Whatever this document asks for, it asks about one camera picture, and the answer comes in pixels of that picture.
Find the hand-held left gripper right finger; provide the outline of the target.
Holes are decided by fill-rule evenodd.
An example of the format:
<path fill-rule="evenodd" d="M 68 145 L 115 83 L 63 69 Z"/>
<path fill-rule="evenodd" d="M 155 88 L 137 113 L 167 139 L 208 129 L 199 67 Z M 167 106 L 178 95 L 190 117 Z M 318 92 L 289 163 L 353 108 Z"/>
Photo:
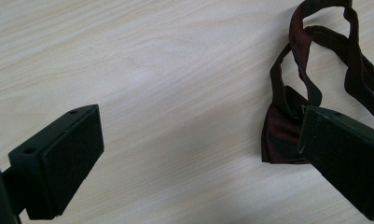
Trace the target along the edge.
<path fill-rule="evenodd" d="M 340 112 L 309 106 L 298 151 L 356 209 L 374 220 L 374 129 Z"/>

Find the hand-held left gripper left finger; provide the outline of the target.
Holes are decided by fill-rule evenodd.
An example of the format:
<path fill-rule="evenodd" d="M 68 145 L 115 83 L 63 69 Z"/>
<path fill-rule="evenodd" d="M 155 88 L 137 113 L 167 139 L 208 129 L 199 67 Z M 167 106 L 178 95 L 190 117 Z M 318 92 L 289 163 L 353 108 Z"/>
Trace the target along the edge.
<path fill-rule="evenodd" d="M 7 192 L 16 214 L 62 215 L 104 152 L 99 106 L 73 109 L 8 153 Z"/>

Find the dark red bow tie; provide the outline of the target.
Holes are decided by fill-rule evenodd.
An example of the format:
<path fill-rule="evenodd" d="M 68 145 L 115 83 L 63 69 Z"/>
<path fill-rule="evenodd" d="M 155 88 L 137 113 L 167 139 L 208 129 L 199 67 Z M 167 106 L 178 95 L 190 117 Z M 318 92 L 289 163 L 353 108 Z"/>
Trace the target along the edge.
<path fill-rule="evenodd" d="M 327 7 L 343 7 L 343 17 L 350 24 L 345 36 L 324 26 L 303 25 L 303 20 Z M 374 65 L 363 55 L 359 46 L 359 21 L 352 0 L 304 0 L 295 10 L 289 27 L 289 42 L 281 51 L 270 70 L 272 102 L 267 111 L 261 135 L 261 158 L 273 164 L 304 164 L 298 154 L 306 106 L 318 106 L 322 93 L 307 75 L 311 43 L 334 51 L 347 66 L 344 88 L 374 117 Z M 308 96 L 303 97 L 284 85 L 281 64 L 292 53 L 298 67 L 299 78 Z"/>

